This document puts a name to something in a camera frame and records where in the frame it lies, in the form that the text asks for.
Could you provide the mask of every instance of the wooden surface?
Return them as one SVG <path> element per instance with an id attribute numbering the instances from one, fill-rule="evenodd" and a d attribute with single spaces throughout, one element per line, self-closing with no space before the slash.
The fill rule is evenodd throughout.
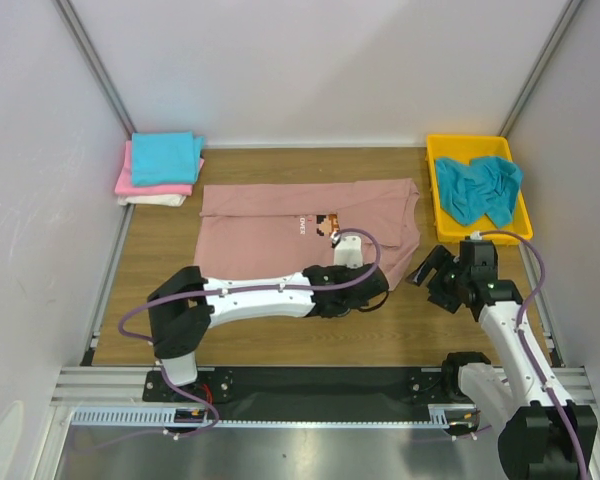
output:
<path id="1" fill-rule="evenodd" d="M 202 186 L 247 183 L 327 183 L 411 177 L 420 190 L 416 224 L 417 267 L 438 243 L 424 149 L 209 150 L 194 194 L 180 208 L 140 205 L 131 222 L 109 300 L 94 364 L 153 362 L 151 347 L 122 337 L 118 319 L 146 301 L 157 286 L 193 261 L 200 227 Z M 450 246 L 457 252 L 456 246 Z M 518 247 L 499 247 L 500 278 L 529 293 Z M 542 340 L 535 306 L 530 319 Z M 149 334 L 146 312 L 128 322 Z M 540 342 L 543 350 L 544 341 Z M 427 290 L 402 282 L 379 310 L 337 319 L 269 317 L 208 331 L 197 350 L 201 365 L 438 365 L 447 353 L 482 351 L 494 362 L 491 342 L 461 308 L 452 315 L 427 302 Z"/>

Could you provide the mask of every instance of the yellow plastic bin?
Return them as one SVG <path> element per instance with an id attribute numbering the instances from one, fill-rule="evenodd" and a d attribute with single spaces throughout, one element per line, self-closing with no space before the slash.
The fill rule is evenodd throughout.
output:
<path id="1" fill-rule="evenodd" d="M 504 137 L 468 135 L 429 135 L 427 137 L 427 164 L 429 165 L 429 176 L 431 177 L 433 210 L 436 217 L 435 225 L 440 242 L 458 243 L 476 230 L 498 230 L 486 215 L 483 215 L 474 224 L 463 227 L 440 207 L 440 193 L 435 168 L 436 159 L 449 157 L 458 162 L 469 164 L 471 159 L 487 155 L 497 155 L 513 162 L 509 143 Z M 513 222 L 502 228 L 502 230 L 515 232 L 526 240 L 533 237 L 531 221 L 522 198 L 522 192 L 518 195 L 516 209 L 513 212 Z M 493 240 L 493 243 L 498 245 L 517 245 L 520 243 L 517 239 L 507 235 L 491 235 L 489 240 Z"/>

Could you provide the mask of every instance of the pink t-shirt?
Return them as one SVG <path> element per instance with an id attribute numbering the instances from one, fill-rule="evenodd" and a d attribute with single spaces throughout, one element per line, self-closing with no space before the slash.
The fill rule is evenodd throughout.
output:
<path id="1" fill-rule="evenodd" d="M 209 185 L 194 264 L 206 277 L 247 280 L 333 265 L 329 234 L 357 227 L 382 246 L 380 268 L 393 290 L 418 247 L 413 180 L 309 185 Z M 363 241 L 363 257 L 375 257 Z"/>

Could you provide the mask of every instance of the blue towel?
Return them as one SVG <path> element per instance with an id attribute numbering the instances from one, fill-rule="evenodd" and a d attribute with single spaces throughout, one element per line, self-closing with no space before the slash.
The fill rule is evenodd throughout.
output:
<path id="1" fill-rule="evenodd" d="M 131 184 L 151 187 L 196 183 L 204 137 L 186 133 L 134 133 L 131 137 Z"/>
<path id="2" fill-rule="evenodd" d="M 469 165 L 448 157 L 436 160 L 440 205 L 456 222 L 469 226 L 486 214 L 502 228 L 513 221 L 522 170 L 501 157 L 480 157 Z"/>

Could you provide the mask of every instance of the folded towel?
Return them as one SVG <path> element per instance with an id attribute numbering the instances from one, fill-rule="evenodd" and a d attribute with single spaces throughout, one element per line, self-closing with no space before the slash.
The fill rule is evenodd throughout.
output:
<path id="1" fill-rule="evenodd" d="M 200 159 L 200 168 L 204 160 Z M 177 195 L 191 195 L 193 186 L 190 184 L 166 184 L 156 185 L 154 187 L 134 187 L 131 184 L 131 142 L 125 143 L 124 148 L 124 165 L 122 171 L 118 177 L 116 183 L 115 192 L 116 195 L 120 196 L 131 196 L 131 195 L 164 195 L 164 194 L 177 194 Z"/>
<path id="2" fill-rule="evenodd" d="M 187 198 L 186 195 L 137 195 L 118 197 L 118 205 L 128 205 L 130 203 L 145 205 L 164 205 L 166 207 L 179 207 Z"/>
<path id="3" fill-rule="evenodd" d="M 204 137 L 187 133 L 134 133 L 131 184 L 134 187 L 196 183 Z"/>
<path id="4" fill-rule="evenodd" d="M 486 214 L 503 228 L 513 221 L 522 170 L 501 157 L 480 157 L 464 165 L 436 159 L 440 205 L 456 222 L 469 226 Z"/>

